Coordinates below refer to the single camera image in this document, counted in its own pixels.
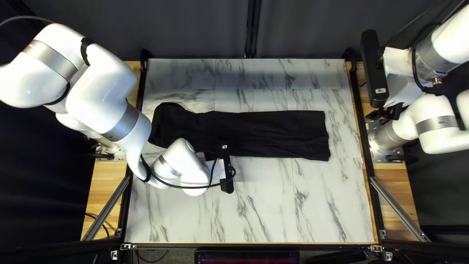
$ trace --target metal bracket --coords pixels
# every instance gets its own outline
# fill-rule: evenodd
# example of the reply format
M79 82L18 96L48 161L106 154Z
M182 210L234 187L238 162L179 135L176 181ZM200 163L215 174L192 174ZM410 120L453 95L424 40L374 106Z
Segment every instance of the metal bracket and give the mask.
M370 177L370 183L373 188L384 198L384 200L391 206L396 212L401 222L406 228L420 241L420 242L431 242L431 240L425 235L420 227L410 218L410 216L404 211L399 203L393 198L393 196L379 183L376 177Z
M381 239L387 239L387 238L389 238L389 236L387 235L386 230L384 230L384 229L380 229L380 230L379 230L379 237L380 237Z
M129 250L130 244L121 244L121 250Z
M122 228L117 228L116 231L114 232L114 236L121 237L122 234Z
M117 260L118 259L117 250L111 251L111 259L112 260Z
M381 252L384 254L384 261L391 261L393 259L393 254L392 252L385 252L383 251L383 247L380 246L380 245L371 245L370 246L370 249L373 251L373 252Z
M383 252L383 247L380 246L380 245L371 245L371 246L370 246L370 249L371 249L373 252Z
M125 191L125 189L129 185L129 182L130 182L131 178L132 178L131 176L126 176L121 181L119 186L117 186L117 188L114 191L113 195L111 195L111 198L109 198L106 205L104 206L104 208L99 213L98 217L96 217L93 224L91 224L90 228L86 232L86 234L83 237L82 241L90 241L90 240L94 239L94 237L98 233L99 229L103 225L104 221L106 220L107 216L109 215L111 210L114 208L114 205L119 200L119 197L122 195L122 193Z
M391 261L393 259L393 254L391 252L385 252L386 257L384 258L384 261Z

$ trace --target black strap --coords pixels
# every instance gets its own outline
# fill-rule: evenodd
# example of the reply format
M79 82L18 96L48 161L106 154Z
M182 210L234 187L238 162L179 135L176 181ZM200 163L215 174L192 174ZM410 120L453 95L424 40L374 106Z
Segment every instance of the black strap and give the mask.
M53 102L50 102L50 103L47 103L47 104L44 104L44 105L54 105L56 103L59 103L60 101L62 101L63 99L65 99L65 97L67 96L67 94L70 92L70 83L67 83L67 86L65 87L65 91L63 92L62 96L59 97L57 100L53 101Z
M89 39L89 38L83 38L82 39L82 46L80 47L80 52L82 54L82 59L85 62L86 66L90 65L90 62L88 61L88 55L86 54L86 48L88 48L89 45L96 43L96 41Z
M151 179L151 168L148 166L148 164L146 162L142 162L144 167L145 167L145 171L147 173L147 177L145 179L142 180L142 182L148 182L150 179Z

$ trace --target white marble table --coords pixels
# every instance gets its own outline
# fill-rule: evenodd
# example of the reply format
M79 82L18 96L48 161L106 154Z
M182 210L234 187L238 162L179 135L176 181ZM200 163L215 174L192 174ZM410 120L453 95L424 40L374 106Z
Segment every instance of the white marble table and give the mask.
M150 59L143 113L152 120L162 102L193 112L322 110L331 157L232 157L232 194L192 197L134 177L126 242L373 242L343 60ZM152 163L163 150L147 144L144 157Z

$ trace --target screen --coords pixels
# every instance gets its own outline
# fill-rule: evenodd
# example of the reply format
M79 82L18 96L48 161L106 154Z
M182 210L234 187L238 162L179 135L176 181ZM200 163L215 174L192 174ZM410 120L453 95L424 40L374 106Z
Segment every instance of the screen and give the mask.
M196 264L297 264L298 251L211 250L196 251Z

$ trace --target black cable tie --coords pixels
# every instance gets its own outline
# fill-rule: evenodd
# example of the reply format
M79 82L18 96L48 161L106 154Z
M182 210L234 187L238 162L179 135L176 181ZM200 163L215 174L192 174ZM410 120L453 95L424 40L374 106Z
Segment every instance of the black cable tie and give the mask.
M52 101L52 102L49 102L47 104L44 104L44 105L54 105L54 104L57 104L59 103L60 101L62 101L63 99L65 99L65 97L67 96L67 94L70 92L70 83L67 83L67 86L65 87L65 91L63 92L63 94L55 101Z
M95 44L96 41L89 39L89 38L83 38L82 39L82 45L80 47L80 52L82 54L82 59L85 62L86 66L90 65L90 62L88 61L88 55L86 54L86 49L88 48L89 45Z

